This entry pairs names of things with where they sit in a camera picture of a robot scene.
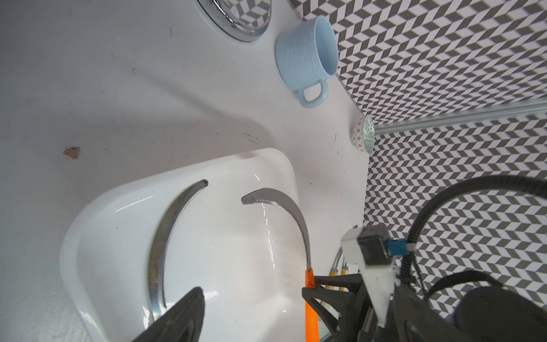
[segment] blue connector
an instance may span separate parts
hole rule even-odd
[[[407,256],[410,254],[406,249],[406,239],[389,239],[387,240],[387,251],[389,255],[394,256]]]

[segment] mug handle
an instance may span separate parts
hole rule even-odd
[[[321,83],[321,93],[311,101],[306,100],[304,97],[304,88],[298,90],[298,100],[300,101],[302,107],[314,108],[325,102],[327,96],[329,96],[329,86],[327,81],[324,79],[320,79],[318,83]]]

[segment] black cable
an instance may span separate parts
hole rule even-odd
[[[423,298],[424,298],[424,300],[426,300],[427,289],[426,289],[426,286],[423,284],[422,273],[420,272],[420,267],[418,266],[418,261],[416,261],[416,255],[413,252],[411,252],[410,256],[412,257],[412,263],[414,264],[414,269],[416,270],[416,273],[418,275],[418,280],[420,281],[420,286],[422,287]]]
[[[461,195],[483,190],[510,190],[547,199],[547,182],[542,179],[512,175],[493,175],[467,179],[449,186],[426,203],[410,228],[406,239],[407,242],[409,244],[416,244],[427,221],[435,214],[437,209],[441,208],[447,202]],[[410,277],[411,264],[412,256],[403,256],[400,278],[401,282],[409,287],[410,281],[408,279]]]

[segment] geometric patterned wall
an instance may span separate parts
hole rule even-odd
[[[457,181],[494,174],[547,179],[547,114],[377,137],[370,157],[364,225],[403,237],[422,206]],[[429,288],[465,269],[491,273],[547,308],[547,201],[507,192],[465,195],[437,211],[418,244]],[[445,317],[472,284],[433,295]]]
[[[340,80],[376,123],[547,94],[547,0],[292,0],[325,15]]]

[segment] sink basin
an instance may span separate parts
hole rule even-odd
[[[165,260],[167,307],[195,286],[206,297],[200,341],[303,341],[304,243],[276,206],[243,205],[259,188],[298,203],[293,168],[275,149],[236,154],[112,189],[78,215],[60,254],[61,276],[94,342],[126,342],[152,322],[148,257],[171,202],[208,186],[177,218]]]

